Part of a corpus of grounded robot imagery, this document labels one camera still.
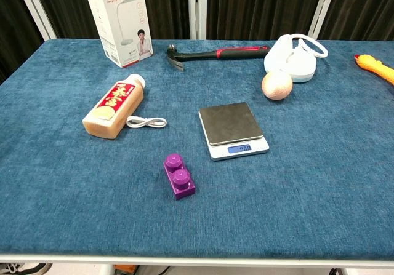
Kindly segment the milk tea bottle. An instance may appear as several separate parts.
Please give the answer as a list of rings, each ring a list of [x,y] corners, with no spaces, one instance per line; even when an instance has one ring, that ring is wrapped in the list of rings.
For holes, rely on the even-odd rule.
[[[82,120],[86,132],[100,138],[116,138],[142,102],[145,85],[139,74],[116,82]]]

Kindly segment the silver digital kitchen scale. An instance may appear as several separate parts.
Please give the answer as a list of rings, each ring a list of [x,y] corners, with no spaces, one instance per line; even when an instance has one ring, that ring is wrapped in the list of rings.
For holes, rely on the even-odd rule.
[[[246,102],[200,108],[199,118],[214,161],[266,153],[270,149]]]

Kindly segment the purple toy building brick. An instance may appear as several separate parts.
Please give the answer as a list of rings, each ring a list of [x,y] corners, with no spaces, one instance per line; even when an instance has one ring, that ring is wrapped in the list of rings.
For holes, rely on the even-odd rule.
[[[195,183],[180,154],[168,155],[163,166],[176,200],[195,193]]]

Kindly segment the black red claw hammer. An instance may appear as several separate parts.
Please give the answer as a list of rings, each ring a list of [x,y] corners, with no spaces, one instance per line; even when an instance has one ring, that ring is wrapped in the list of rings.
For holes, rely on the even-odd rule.
[[[183,62],[195,60],[243,60],[265,58],[270,47],[229,47],[208,52],[181,53],[171,44],[167,48],[168,62],[176,69],[184,71]]]

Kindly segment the pink foam ball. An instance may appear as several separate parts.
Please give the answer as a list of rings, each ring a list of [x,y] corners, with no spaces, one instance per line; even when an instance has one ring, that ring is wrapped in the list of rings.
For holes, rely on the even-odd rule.
[[[262,79],[262,92],[271,100],[282,100],[292,91],[291,76],[284,71],[270,71]]]

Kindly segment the white folding desk lamp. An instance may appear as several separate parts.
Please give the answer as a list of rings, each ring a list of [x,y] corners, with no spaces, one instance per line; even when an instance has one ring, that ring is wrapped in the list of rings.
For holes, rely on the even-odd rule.
[[[281,70],[295,83],[308,82],[316,71],[316,59],[326,58],[328,50],[304,34],[282,35],[264,58],[266,73]]]

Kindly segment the white desk lamp box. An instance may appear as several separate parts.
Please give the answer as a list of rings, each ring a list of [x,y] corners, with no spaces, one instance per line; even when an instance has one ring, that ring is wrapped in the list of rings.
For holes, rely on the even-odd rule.
[[[153,55],[145,0],[88,0],[105,55],[121,68]]]

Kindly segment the orange object under table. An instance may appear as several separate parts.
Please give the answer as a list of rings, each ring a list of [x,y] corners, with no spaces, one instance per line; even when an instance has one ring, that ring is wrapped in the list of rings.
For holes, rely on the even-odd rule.
[[[114,267],[114,275],[135,275],[139,268],[137,265],[114,265]]]

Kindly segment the yellow rubber chicken toy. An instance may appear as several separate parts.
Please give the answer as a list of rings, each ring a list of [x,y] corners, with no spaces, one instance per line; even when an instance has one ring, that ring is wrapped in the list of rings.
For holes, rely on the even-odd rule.
[[[391,85],[394,86],[394,69],[384,65],[380,60],[376,60],[373,56],[362,54],[356,54],[354,56],[356,64],[370,72],[373,72],[389,82]]]

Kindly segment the white metal frame post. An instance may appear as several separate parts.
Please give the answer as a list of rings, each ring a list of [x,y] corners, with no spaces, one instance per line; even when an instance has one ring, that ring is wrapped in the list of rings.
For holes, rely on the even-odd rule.
[[[190,39],[207,38],[207,0],[188,0]]]

